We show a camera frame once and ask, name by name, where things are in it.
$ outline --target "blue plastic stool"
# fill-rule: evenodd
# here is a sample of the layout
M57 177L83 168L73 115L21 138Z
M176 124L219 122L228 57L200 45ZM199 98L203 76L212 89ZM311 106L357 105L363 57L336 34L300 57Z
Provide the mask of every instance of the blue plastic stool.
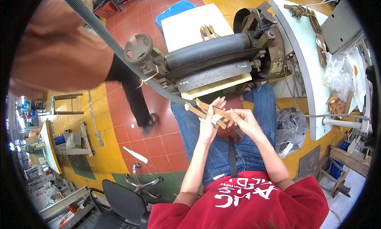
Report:
M174 15L177 15L179 13L182 13L184 11L187 11L189 9L193 9L196 6L194 6L192 3L186 1L186 0L181 0L180 2L175 3L172 7L167 9L166 11L162 12L159 16L156 17L155 23L157 26L157 29L159 29L160 34L165 40L164 37L164 32L163 32L163 26L162 26L162 20L172 17Z

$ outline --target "gray corrugated hose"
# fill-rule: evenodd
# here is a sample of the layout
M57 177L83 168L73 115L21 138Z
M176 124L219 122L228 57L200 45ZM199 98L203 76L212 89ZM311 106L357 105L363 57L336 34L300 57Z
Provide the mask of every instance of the gray corrugated hose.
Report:
M126 61L123 54L122 47L115 41L112 35L107 31L107 29L103 26L103 24L99 21L99 19L91 12L91 10L86 6L86 4L82 0L64 0L70 8L72 8L78 16L80 16L83 21L85 21L100 38L111 48L112 51L130 68L139 78L147 79L148 77L143 73L143 70L140 69L138 65L132 65ZM164 89L160 84L158 84L154 79L149 79L146 83L151 86L156 92L158 92L161 96L168 98L169 100L179 103L185 104L185 101L194 105L195 100L185 100L180 98L179 96L170 93L166 89Z

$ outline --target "white pipe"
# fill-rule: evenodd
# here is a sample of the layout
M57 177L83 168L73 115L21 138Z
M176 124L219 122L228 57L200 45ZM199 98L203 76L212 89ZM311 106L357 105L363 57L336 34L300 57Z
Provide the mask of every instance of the white pipe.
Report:
M333 119L327 119L323 118L323 125L330 124L335 126L341 126L341 127L350 127L355 129L361 129L362 123L361 122L348 122L348 121L340 121L340 120L333 120ZM372 132L372 125L369 124L368 131Z

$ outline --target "white board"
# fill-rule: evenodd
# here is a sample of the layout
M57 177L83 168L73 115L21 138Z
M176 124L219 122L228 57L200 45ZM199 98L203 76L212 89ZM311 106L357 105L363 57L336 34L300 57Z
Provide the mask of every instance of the white board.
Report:
M220 36L234 34L215 4L200 6L162 20L168 52L202 42L200 27L205 25Z
M269 2L280 24L285 29L290 40L295 55L298 59L300 70L303 75L304 86L306 87L308 110L311 115L328 114L329 108L326 104L331 93L323 85L323 68L320 65L316 48L316 33L312 29L308 17L297 20L292 17L291 12L285 9L284 4L298 5L286 0L270 0ZM315 11L319 24L328 18L326 15ZM322 117L309 118L311 139L319 140L332 129L332 125L323 125Z

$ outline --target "woman's hand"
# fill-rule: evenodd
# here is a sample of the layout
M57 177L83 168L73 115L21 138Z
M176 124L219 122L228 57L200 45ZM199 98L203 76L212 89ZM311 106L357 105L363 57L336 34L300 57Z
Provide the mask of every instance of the woman's hand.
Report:
M233 121L225 118L224 122L229 122L227 127L233 124L239 126L254 142L263 139L264 134L251 110L249 109L230 109L226 111L230 114Z
M225 97L216 98L210 105L205 122L200 122L200 136L198 140L202 143L211 144L216 137L217 129L213 126L212 117L214 115L213 107L222 109L226 104Z

